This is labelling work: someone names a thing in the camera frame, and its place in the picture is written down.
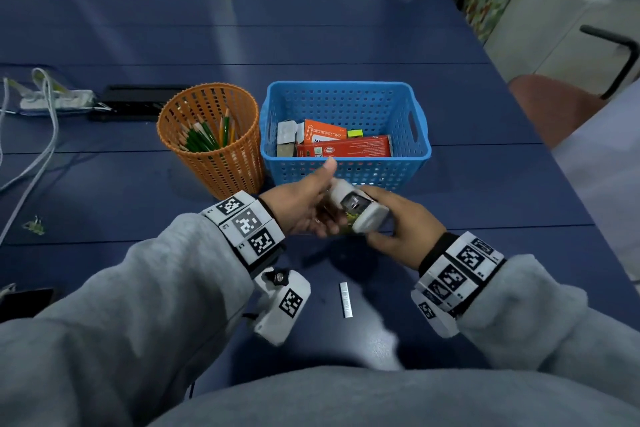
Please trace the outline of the white wrist marker band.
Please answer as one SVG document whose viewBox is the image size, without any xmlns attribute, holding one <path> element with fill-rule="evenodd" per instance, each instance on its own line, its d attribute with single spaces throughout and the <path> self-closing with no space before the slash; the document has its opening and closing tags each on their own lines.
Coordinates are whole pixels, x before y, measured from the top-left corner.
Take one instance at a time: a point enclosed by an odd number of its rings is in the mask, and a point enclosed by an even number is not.
<svg viewBox="0 0 640 427">
<path fill-rule="evenodd" d="M 284 233 L 267 206 L 240 190 L 200 213 L 224 235 L 252 278 L 272 266 L 284 251 Z"/>
<path fill-rule="evenodd" d="M 420 265 L 412 301 L 439 337 L 454 337 L 457 320 L 505 262 L 502 253 L 471 232 L 446 232 Z"/>
</svg>

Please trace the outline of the long red box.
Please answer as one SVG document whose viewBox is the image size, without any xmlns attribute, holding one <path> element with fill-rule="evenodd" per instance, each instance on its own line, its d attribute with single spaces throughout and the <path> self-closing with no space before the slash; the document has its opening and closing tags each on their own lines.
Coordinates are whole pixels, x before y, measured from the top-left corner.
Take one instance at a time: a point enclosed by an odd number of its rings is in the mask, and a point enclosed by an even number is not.
<svg viewBox="0 0 640 427">
<path fill-rule="evenodd" d="M 388 135 L 351 139 L 322 140 L 296 145 L 295 157 L 301 158 L 391 158 L 393 149 Z"/>
</svg>

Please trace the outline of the bunch of pencils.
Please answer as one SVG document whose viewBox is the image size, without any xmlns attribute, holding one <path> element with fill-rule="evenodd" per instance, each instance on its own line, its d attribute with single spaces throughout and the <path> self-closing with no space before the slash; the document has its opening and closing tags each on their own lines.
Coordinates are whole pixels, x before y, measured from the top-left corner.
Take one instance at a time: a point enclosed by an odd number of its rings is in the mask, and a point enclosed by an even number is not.
<svg viewBox="0 0 640 427">
<path fill-rule="evenodd" d="M 236 120 L 229 108 L 226 108 L 224 115 L 220 117 L 217 134 L 212 130 L 212 126 L 201 118 L 190 127 L 180 124 L 180 128 L 179 148 L 191 153 L 216 151 L 235 143 L 239 138 Z"/>
</svg>

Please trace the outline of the white left wrist marker band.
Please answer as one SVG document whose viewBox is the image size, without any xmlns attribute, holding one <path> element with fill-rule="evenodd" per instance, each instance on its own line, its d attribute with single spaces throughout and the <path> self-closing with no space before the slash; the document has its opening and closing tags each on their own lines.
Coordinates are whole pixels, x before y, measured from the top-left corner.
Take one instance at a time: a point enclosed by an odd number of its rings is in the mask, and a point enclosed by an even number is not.
<svg viewBox="0 0 640 427">
<path fill-rule="evenodd" d="M 272 266 L 284 251 L 284 233 L 267 206 L 240 190 L 200 213 L 224 235 L 252 278 Z"/>
</svg>

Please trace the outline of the blue plastic basket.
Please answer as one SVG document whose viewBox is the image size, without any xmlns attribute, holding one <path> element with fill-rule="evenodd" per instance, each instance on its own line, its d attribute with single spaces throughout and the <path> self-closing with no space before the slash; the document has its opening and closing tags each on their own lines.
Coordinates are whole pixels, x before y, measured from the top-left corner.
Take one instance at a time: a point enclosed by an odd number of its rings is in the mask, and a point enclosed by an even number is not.
<svg viewBox="0 0 640 427">
<path fill-rule="evenodd" d="M 404 82 L 276 81 L 260 109 L 260 151 L 275 185 L 301 180 L 325 160 L 314 150 L 302 157 L 276 156 L 277 125 L 312 119 L 364 136 L 390 137 L 391 157 L 336 157 L 337 178 L 354 185 L 398 191 L 431 158 L 428 123 Z"/>
</svg>

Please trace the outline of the white cloth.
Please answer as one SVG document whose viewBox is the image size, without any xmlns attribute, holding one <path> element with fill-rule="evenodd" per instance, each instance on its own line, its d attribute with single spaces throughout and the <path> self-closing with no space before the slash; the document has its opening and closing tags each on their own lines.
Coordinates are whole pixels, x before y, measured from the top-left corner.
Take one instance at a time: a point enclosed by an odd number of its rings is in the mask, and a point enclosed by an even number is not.
<svg viewBox="0 0 640 427">
<path fill-rule="evenodd" d="M 640 281 L 640 78 L 552 155 L 625 271 Z"/>
</svg>

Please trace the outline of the person's grey sweater torso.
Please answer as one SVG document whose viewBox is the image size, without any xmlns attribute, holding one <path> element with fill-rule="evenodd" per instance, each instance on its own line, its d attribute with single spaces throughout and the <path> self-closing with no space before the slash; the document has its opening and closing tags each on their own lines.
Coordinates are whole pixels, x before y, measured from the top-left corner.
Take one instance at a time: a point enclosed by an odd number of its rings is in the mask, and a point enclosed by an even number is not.
<svg viewBox="0 0 640 427">
<path fill-rule="evenodd" d="M 640 408 L 535 372 L 314 367 L 185 401 L 148 427 L 640 427 Z"/>
</svg>

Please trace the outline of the small white grey box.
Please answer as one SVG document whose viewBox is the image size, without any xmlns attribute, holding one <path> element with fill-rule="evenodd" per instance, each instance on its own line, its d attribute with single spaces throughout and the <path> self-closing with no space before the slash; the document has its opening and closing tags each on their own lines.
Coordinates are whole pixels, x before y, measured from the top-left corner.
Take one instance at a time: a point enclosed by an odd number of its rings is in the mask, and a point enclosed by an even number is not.
<svg viewBox="0 0 640 427">
<path fill-rule="evenodd" d="M 296 147 L 303 144 L 305 135 L 305 123 L 297 123 L 294 120 L 285 120 L 278 123 L 276 156 L 286 158 L 296 156 Z"/>
</svg>

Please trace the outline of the orange mesh pencil cup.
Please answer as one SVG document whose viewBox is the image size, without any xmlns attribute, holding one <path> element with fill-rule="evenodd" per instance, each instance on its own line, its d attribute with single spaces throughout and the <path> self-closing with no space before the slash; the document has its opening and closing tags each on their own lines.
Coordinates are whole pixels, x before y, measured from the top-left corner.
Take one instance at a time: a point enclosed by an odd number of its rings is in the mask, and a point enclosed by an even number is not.
<svg viewBox="0 0 640 427">
<path fill-rule="evenodd" d="M 180 124 L 190 127 L 199 118 L 218 133 L 220 117 L 229 108 L 239 134 L 235 143 L 216 151 L 191 153 L 179 148 Z M 196 174 L 216 198 L 237 191 L 260 191 L 265 169 L 260 156 L 259 107 L 246 90 L 229 83 L 203 83 L 176 94 L 159 115 L 157 133 L 164 146 Z"/>
</svg>

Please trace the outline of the white right wrist marker band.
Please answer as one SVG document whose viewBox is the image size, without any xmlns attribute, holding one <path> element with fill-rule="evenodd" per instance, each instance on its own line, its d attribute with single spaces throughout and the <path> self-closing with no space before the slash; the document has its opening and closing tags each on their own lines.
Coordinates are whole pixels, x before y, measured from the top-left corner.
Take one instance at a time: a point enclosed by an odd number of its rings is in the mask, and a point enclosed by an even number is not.
<svg viewBox="0 0 640 427">
<path fill-rule="evenodd" d="M 471 232 L 446 232 L 420 265 L 412 301 L 439 337 L 454 337 L 457 320 L 505 262 L 502 253 Z"/>
</svg>

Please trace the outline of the person's left hand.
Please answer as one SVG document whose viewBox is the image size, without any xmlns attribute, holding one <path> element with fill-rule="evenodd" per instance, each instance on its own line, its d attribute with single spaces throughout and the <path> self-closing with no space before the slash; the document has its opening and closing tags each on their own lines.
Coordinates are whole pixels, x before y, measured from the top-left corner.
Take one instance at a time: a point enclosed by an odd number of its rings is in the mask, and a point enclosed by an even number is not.
<svg viewBox="0 0 640 427">
<path fill-rule="evenodd" d="M 286 236 L 337 235 L 347 225 L 344 214 L 333 208 L 328 190 L 320 196 L 303 196 L 301 180 L 270 188 L 259 198 L 266 204 Z"/>
</svg>

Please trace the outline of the person's left forearm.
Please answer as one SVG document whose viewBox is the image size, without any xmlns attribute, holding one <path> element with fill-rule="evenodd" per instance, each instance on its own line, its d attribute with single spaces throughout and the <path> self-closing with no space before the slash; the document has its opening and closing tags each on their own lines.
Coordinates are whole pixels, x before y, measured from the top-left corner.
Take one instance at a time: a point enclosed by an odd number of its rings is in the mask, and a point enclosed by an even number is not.
<svg viewBox="0 0 640 427">
<path fill-rule="evenodd" d="M 252 293 L 222 233 L 179 216 L 35 318 L 0 325 L 0 427 L 249 427 L 239 396 L 179 404 Z"/>
</svg>

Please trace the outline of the orange paper clip box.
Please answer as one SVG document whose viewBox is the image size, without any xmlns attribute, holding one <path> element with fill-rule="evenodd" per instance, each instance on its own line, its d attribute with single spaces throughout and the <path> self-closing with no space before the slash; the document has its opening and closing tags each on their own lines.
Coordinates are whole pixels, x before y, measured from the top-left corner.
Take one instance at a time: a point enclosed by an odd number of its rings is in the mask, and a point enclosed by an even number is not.
<svg viewBox="0 0 640 427">
<path fill-rule="evenodd" d="M 303 144 L 345 139 L 348 139 L 348 131 L 344 127 L 313 119 L 305 119 L 303 122 L 301 137 Z"/>
</svg>

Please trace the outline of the person's right hand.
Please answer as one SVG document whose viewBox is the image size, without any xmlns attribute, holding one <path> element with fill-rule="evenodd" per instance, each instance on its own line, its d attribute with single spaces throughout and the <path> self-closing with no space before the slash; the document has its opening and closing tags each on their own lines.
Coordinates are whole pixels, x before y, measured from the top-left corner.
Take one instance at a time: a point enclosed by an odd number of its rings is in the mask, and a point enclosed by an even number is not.
<svg viewBox="0 0 640 427">
<path fill-rule="evenodd" d="M 394 218 L 393 236 L 402 241 L 398 250 L 377 250 L 396 262 L 418 270 L 427 254 L 446 232 L 444 225 L 421 204 L 383 188 L 363 185 L 361 190 L 386 206 Z"/>
</svg>

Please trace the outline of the white stapler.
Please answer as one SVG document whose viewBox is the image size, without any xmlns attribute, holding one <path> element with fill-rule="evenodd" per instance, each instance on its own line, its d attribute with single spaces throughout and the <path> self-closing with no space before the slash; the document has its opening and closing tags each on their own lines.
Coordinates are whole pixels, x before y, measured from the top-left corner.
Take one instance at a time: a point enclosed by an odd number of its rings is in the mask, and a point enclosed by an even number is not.
<svg viewBox="0 0 640 427">
<path fill-rule="evenodd" d="M 348 232 L 363 235 L 380 228 L 389 209 L 344 179 L 333 178 L 328 194 L 332 206 L 346 216 Z"/>
</svg>

